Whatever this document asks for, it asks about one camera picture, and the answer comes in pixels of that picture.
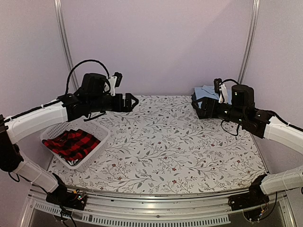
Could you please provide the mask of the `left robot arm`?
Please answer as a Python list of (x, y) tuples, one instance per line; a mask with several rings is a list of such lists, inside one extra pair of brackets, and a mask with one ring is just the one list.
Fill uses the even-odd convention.
[(29, 111), (0, 118), (0, 168), (16, 173), (31, 183), (52, 193), (60, 205), (70, 202), (64, 183), (38, 164), (23, 155), (17, 143), (23, 138), (50, 126), (71, 122), (91, 113), (112, 111), (131, 112), (139, 100), (130, 93), (117, 94), (122, 74), (107, 77), (97, 73), (84, 75), (80, 88), (73, 94), (66, 93), (55, 100)]

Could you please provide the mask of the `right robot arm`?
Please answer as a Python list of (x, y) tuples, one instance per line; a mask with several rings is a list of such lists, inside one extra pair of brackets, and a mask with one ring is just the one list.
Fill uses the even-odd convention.
[[(223, 82), (215, 86), (196, 87), (192, 107), (200, 119), (216, 118), (233, 122), (240, 128), (261, 138), (282, 144), (292, 150), (303, 152), (303, 130), (286, 121), (277, 113), (255, 107), (253, 88), (235, 84), (227, 90)], [(303, 185), (303, 167), (298, 166), (277, 174), (265, 174), (251, 183), (245, 195), (248, 206), (255, 206), (263, 195), (292, 190)]]

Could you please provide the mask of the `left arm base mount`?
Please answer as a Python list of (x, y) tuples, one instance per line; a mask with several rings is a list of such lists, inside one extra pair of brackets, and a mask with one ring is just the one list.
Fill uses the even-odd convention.
[(84, 210), (87, 203), (87, 193), (81, 192), (79, 189), (72, 191), (56, 189), (54, 192), (48, 193), (46, 201), (66, 208)]

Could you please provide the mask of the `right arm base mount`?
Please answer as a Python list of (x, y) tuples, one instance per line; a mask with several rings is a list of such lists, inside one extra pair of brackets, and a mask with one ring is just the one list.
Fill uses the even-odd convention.
[(265, 205), (265, 208), (259, 207), (256, 210), (244, 212), (244, 217), (251, 222), (261, 220), (267, 209), (268, 202), (269, 197), (262, 192), (260, 183), (252, 183), (247, 193), (233, 195), (228, 198), (228, 205), (232, 211)]

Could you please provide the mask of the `red black plaid shirt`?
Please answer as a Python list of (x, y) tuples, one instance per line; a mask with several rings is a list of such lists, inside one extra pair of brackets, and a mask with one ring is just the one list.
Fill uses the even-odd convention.
[(81, 129), (64, 131), (53, 139), (42, 140), (49, 150), (70, 166), (75, 166), (84, 159), (100, 142), (95, 136)]

